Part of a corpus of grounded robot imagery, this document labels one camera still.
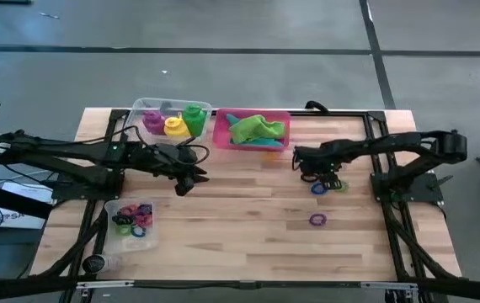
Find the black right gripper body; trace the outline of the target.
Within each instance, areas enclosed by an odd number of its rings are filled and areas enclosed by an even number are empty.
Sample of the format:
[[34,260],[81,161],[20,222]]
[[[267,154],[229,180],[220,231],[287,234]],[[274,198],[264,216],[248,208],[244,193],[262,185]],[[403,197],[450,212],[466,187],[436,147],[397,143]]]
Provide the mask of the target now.
[[317,179],[312,171],[326,169],[327,175],[336,173],[344,163],[344,142],[327,141],[319,147],[295,146],[292,156],[292,170],[301,172],[301,179]]

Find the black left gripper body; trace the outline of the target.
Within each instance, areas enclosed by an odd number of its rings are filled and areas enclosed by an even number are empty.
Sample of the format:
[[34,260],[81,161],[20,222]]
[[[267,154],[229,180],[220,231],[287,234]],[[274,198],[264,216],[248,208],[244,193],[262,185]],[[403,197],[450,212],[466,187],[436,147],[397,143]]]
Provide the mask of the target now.
[[199,159],[196,152],[186,145],[155,144],[149,146],[152,155],[151,168],[169,177],[178,177],[188,173],[201,174],[196,164]]

